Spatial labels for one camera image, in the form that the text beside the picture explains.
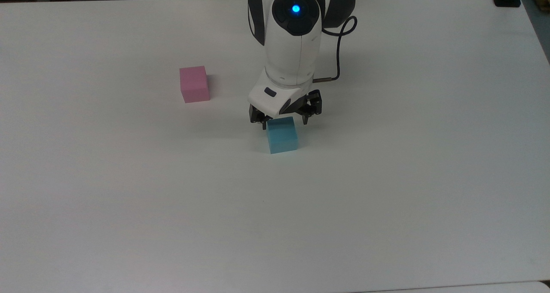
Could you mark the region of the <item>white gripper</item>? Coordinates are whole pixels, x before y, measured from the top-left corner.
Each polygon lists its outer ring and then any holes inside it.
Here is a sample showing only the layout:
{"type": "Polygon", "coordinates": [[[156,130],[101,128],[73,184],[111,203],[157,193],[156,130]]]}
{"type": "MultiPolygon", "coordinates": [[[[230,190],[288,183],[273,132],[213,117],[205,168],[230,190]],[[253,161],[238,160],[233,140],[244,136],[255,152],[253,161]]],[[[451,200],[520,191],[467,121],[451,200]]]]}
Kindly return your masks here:
{"type": "Polygon", "coordinates": [[[322,113],[320,90],[309,93],[312,82],[313,77],[310,76],[304,83],[285,85],[261,72],[248,95],[250,122],[259,123],[266,130],[270,118],[297,113],[302,116],[303,124],[307,125],[310,117],[322,113]]]}

